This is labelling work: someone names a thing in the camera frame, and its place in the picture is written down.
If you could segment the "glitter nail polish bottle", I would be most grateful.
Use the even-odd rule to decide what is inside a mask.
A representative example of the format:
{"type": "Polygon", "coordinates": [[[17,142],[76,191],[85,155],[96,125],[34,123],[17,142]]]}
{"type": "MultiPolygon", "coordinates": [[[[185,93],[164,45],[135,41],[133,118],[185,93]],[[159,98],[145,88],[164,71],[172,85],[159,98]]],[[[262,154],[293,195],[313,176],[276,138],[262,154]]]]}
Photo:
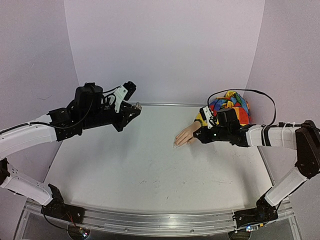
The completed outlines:
{"type": "Polygon", "coordinates": [[[141,105],[139,102],[136,102],[135,105],[134,105],[134,108],[135,108],[136,110],[141,111],[141,110],[142,110],[142,105],[141,105]]]}

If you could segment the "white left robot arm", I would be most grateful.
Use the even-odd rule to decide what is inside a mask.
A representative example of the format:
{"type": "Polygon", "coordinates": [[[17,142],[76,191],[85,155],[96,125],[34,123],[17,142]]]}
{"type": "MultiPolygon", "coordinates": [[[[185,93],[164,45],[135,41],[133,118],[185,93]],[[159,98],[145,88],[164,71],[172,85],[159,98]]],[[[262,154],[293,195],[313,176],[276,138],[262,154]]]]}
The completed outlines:
{"type": "Polygon", "coordinates": [[[122,132],[142,111],[139,103],[132,105],[128,102],[136,89],[137,86],[131,81],[108,91],[93,82],[85,83],[76,89],[75,97],[67,107],[51,110],[39,118],[1,130],[1,188],[47,206],[56,218],[64,218],[68,208],[60,190],[19,172],[7,157],[33,146],[81,136],[88,129],[112,125],[117,132],[122,132]]]}

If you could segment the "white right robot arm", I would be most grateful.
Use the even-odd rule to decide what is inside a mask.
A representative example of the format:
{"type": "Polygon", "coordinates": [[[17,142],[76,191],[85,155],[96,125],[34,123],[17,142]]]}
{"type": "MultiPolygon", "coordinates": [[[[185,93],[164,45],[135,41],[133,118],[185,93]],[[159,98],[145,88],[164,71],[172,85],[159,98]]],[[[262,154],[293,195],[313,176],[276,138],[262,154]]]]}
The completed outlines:
{"type": "Polygon", "coordinates": [[[208,107],[200,110],[206,126],[193,136],[203,144],[228,142],[238,147],[281,147],[296,151],[294,167],[256,203],[263,211],[274,209],[304,182],[320,173],[320,130],[313,121],[296,124],[241,125],[233,108],[212,115],[208,107]]]}

